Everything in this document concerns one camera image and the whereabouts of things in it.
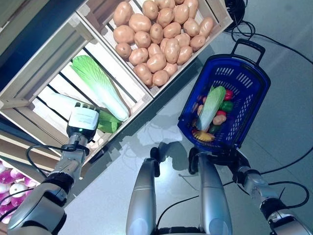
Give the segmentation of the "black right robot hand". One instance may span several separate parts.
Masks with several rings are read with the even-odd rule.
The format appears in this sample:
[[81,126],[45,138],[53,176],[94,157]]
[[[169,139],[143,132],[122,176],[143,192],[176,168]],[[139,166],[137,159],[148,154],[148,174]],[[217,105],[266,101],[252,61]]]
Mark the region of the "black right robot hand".
[[240,168],[250,168],[250,164],[247,158],[240,153],[238,149],[233,148],[226,152],[213,152],[209,159],[213,164],[227,166],[233,175],[232,179],[235,183],[244,183],[245,173],[241,171]]

